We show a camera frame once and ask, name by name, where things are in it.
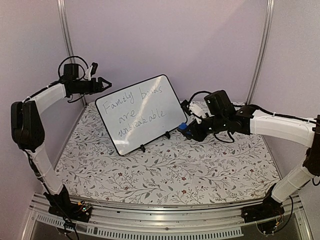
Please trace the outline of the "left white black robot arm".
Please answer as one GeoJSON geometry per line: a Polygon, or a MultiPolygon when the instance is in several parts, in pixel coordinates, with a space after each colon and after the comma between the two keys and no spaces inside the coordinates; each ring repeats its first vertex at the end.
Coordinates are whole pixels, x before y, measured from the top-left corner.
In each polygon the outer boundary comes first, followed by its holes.
{"type": "Polygon", "coordinates": [[[111,88],[112,83],[102,77],[91,80],[57,80],[23,101],[10,107],[11,136],[24,152],[35,176],[46,192],[59,195],[63,183],[56,175],[45,147],[45,130],[41,114],[56,102],[74,94],[92,95],[111,88]]]}

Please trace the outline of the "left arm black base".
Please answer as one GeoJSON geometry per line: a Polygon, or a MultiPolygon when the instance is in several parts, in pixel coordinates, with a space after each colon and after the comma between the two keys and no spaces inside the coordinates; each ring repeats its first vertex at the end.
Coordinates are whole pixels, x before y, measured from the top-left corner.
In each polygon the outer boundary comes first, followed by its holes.
{"type": "Polygon", "coordinates": [[[89,222],[92,209],[89,209],[88,213],[83,212],[80,210],[81,207],[77,203],[71,202],[68,193],[61,192],[60,194],[52,195],[45,192],[44,195],[50,203],[48,210],[50,214],[78,222],[89,222]]]}

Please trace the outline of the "blue whiteboard eraser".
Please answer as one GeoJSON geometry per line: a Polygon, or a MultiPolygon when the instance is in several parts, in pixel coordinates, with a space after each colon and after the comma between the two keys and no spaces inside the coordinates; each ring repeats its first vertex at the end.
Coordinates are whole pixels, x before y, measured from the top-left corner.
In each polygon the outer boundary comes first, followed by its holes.
{"type": "Polygon", "coordinates": [[[188,127],[188,125],[185,122],[183,122],[177,127],[177,130],[180,132],[185,131],[187,129],[187,127],[188,127]]]}

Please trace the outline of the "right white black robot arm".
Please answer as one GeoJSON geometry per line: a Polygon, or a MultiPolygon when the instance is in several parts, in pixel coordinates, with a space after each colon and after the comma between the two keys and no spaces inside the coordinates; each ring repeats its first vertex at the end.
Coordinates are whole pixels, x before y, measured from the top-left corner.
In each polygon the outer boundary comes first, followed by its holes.
{"type": "Polygon", "coordinates": [[[182,123],[178,131],[197,142],[210,134],[228,132],[282,139],[306,148],[305,159],[270,188],[265,202],[258,208],[262,218],[269,218],[278,210],[278,203],[320,175],[320,121],[316,118],[270,113],[256,105],[246,105],[239,109],[214,110],[212,116],[203,115],[189,124],[182,123]]]}

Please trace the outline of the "white whiteboard black frame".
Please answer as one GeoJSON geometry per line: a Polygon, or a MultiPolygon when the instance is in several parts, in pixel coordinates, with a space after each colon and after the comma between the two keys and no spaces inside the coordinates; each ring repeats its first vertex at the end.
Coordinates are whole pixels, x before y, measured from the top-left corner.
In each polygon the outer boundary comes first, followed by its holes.
{"type": "Polygon", "coordinates": [[[143,150],[188,119],[165,74],[99,97],[95,106],[120,156],[143,150]]]}

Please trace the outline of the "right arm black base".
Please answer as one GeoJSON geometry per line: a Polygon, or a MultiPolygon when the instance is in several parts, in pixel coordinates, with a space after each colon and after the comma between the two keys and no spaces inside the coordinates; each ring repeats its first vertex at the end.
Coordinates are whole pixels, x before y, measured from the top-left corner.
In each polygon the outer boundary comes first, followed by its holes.
{"type": "Polygon", "coordinates": [[[272,197],[266,197],[260,204],[245,206],[241,209],[244,222],[255,222],[259,232],[264,235],[275,233],[284,213],[282,204],[272,197]]]}

